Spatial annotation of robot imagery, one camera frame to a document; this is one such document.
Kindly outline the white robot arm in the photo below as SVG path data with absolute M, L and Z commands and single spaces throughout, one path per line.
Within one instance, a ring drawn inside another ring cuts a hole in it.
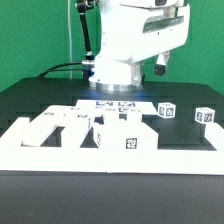
M 190 5 L 185 0 L 97 0 L 101 49 L 94 60 L 92 88 L 128 91 L 143 84 L 142 63 L 157 58 L 164 74 L 170 52 L 185 44 Z

